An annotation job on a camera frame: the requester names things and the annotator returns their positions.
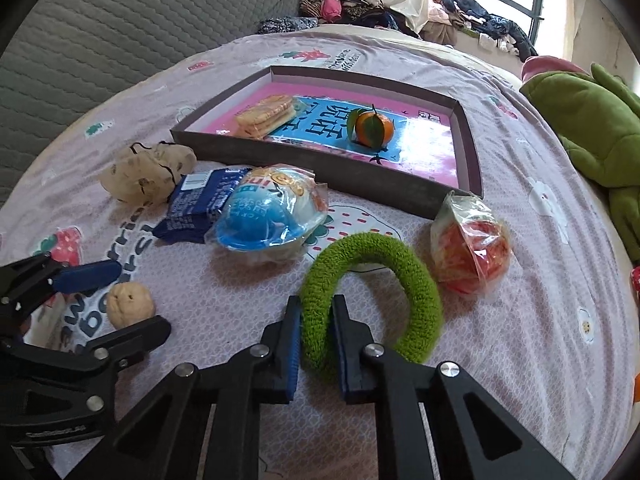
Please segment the walnut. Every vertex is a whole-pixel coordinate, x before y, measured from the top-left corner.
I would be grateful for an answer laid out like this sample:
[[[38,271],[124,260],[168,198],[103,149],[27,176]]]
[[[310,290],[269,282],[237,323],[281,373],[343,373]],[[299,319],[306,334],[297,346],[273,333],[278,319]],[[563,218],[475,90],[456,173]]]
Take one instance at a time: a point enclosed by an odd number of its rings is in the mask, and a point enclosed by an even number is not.
[[[152,318],[155,304],[151,292],[138,282],[115,284],[106,296],[106,314],[116,330]]]

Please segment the beige scrunchie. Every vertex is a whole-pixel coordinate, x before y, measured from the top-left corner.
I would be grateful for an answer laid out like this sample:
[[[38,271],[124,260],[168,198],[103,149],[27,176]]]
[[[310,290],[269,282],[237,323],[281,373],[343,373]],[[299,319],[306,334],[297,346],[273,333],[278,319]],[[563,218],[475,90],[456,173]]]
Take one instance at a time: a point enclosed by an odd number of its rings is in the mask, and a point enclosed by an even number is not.
[[[192,174],[196,162],[192,148],[162,141],[152,146],[131,144],[99,176],[102,188],[129,205],[167,200],[181,179]]]

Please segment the blue snack packet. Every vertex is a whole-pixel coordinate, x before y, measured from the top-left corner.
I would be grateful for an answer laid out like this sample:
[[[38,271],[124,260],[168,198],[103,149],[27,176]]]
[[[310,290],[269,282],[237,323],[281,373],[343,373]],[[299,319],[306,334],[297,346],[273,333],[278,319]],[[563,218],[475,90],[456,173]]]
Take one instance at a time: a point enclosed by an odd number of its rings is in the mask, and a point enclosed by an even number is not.
[[[231,193],[249,172],[248,167],[224,167],[183,177],[169,197],[165,218],[152,234],[166,244],[203,244]]]

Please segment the blue surprise egg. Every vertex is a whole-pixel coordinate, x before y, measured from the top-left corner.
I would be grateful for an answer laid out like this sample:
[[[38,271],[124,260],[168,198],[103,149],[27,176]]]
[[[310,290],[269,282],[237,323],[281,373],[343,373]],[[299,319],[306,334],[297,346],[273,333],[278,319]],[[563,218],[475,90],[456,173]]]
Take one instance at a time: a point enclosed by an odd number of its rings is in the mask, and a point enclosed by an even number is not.
[[[247,264],[288,261],[302,255],[328,213],[328,186],[313,172],[259,167],[235,187],[204,240]]]

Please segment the cracker pack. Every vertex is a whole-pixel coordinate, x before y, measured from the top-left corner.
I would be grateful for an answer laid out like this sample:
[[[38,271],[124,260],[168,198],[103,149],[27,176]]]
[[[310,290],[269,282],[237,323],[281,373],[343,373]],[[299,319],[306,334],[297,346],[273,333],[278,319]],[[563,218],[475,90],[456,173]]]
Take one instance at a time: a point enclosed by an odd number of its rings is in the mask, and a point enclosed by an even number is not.
[[[262,140],[290,122],[306,110],[306,107],[299,98],[288,94],[267,96],[234,116],[236,128],[233,135],[238,138]]]

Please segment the orange tangerine with leaves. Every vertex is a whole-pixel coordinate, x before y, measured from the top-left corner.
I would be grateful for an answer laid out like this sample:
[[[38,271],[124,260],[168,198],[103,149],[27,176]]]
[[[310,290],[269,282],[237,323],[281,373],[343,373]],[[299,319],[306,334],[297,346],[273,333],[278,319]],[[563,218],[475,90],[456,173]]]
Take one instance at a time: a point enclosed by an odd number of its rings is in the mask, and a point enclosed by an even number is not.
[[[346,129],[349,141],[373,151],[384,151],[395,133],[395,124],[374,106],[355,108],[347,116]]]

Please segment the pink strawberry bedsheet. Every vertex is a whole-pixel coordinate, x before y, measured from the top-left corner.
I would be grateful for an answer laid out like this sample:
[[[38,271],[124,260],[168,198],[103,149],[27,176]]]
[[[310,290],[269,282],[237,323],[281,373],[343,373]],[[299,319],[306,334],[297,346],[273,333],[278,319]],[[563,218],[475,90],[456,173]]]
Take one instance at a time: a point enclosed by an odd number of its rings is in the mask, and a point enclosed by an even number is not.
[[[154,240],[160,206],[123,204],[99,175],[125,148],[166,140],[180,118],[262,68],[367,74],[457,100],[480,156],[488,220],[431,222],[335,192],[300,257],[247,263],[215,245]],[[506,77],[382,32],[249,36],[119,93],[62,133],[1,209],[1,259],[69,237],[145,285],[171,333],[118,386],[125,413],[174,366],[224,362],[257,341],[314,259],[357,232],[398,238],[440,283],[430,363],[454,361],[578,479],[605,477],[638,425],[639,321],[631,266],[602,200]]]

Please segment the small orange fruit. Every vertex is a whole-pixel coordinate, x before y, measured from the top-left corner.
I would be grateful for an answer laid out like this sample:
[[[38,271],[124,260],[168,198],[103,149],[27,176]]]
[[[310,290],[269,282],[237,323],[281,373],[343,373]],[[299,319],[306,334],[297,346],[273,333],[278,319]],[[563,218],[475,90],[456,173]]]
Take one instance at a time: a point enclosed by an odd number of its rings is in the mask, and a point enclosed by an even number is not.
[[[640,402],[640,374],[634,378],[634,403]]]

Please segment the candy wrappers pile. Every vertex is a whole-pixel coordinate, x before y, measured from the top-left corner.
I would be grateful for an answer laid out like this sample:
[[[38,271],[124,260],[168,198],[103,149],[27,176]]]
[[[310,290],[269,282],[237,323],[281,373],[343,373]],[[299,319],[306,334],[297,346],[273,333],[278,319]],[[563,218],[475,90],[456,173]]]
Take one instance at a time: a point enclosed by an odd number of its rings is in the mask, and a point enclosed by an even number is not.
[[[636,266],[634,270],[631,271],[630,279],[634,291],[637,296],[640,296],[640,266]]]

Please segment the grey quilted headboard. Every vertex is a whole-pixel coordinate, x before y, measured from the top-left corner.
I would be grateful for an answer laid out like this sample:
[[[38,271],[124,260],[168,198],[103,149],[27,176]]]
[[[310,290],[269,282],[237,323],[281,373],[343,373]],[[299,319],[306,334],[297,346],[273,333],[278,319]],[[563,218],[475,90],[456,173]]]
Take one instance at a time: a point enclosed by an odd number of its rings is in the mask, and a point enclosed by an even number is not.
[[[39,0],[1,55],[1,197],[75,120],[298,0]]]

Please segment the green fleece blanket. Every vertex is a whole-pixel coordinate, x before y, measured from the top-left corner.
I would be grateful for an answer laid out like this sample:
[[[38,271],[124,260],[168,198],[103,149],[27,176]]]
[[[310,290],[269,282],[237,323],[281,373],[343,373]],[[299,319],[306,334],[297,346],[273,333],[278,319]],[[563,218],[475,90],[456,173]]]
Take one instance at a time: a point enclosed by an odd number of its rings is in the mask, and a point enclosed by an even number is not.
[[[561,141],[575,169],[608,193],[629,259],[639,262],[639,97],[594,63],[588,75],[544,72],[521,92]]]

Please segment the dark patterned cloth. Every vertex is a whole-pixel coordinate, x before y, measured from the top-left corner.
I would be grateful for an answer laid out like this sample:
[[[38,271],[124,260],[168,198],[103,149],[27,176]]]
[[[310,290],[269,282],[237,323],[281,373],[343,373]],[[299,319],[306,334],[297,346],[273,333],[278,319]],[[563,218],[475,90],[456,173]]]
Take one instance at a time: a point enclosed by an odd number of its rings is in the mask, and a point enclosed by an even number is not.
[[[257,32],[259,35],[285,34],[300,30],[314,29],[319,26],[318,18],[304,18],[303,16],[282,16],[282,18],[267,18],[260,22]]]

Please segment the pink pillow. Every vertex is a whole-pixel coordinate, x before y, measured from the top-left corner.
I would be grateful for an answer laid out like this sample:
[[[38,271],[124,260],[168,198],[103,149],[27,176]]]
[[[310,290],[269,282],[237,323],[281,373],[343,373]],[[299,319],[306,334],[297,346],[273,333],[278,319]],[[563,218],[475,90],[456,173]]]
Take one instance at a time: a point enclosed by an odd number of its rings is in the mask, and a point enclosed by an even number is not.
[[[567,72],[575,74],[587,75],[587,72],[578,65],[564,60],[564,58],[556,58],[552,55],[536,55],[530,56],[522,65],[521,81],[527,82],[533,77],[549,72]]]

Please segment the clothes pile on windowsill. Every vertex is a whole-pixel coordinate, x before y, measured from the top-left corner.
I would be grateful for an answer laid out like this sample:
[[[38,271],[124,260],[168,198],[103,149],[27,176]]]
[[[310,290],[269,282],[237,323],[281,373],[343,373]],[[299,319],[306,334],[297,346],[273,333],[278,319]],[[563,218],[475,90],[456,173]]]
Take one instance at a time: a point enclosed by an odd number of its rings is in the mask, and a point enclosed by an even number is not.
[[[431,0],[429,24],[449,25],[471,32],[484,49],[498,49],[517,56],[522,63],[537,56],[532,40],[521,26],[510,18],[488,12],[475,0]]]

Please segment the clothes pile by headboard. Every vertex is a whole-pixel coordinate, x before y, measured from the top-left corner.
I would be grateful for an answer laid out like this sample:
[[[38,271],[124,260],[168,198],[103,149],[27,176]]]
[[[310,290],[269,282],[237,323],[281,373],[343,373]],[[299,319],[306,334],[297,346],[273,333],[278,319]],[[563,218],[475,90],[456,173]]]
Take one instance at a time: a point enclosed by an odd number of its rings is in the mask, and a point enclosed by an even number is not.
[[[416,37],[406,11],[390,0],[298,0],[299,15],[320,24],[344,24],[391,29]]]

